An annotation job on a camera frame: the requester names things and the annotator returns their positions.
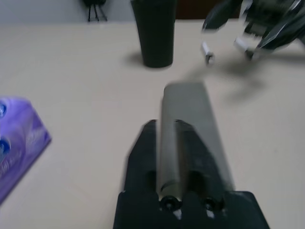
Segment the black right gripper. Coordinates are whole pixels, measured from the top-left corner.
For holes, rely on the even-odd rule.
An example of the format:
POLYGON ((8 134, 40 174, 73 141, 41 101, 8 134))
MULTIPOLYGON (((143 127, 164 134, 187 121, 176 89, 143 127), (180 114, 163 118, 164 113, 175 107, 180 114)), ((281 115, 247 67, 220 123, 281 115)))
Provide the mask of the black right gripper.
MULTIPOLYGON (((253 0, 244 10, 248 23, 275 25, 261 39, 259 49, 277 49, 289 45, 295 39, 305 43, 305 1, 304 0, 253 0)), ((221 28, 230 17, 230 4, 220 3, 207 15, 202 31, 221 28)))

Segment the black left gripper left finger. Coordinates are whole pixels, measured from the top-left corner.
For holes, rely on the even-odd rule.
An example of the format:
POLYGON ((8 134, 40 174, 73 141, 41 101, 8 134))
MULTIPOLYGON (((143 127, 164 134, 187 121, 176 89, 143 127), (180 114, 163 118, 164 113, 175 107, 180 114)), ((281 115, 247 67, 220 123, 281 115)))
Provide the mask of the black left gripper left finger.
POLYGON ((141 131, 128 155, 124 191, 156 191, 157 121, 150 120, 141 131))

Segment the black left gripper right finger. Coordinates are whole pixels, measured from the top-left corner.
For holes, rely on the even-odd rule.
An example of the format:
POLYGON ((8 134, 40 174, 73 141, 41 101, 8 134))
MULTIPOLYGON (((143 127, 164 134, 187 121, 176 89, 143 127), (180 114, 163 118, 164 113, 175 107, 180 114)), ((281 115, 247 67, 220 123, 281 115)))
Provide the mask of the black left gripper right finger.
POLYGON ((176 133, 182 192, 224 193, 225 185, 214 157, 195 128, 176 120, 176 133))

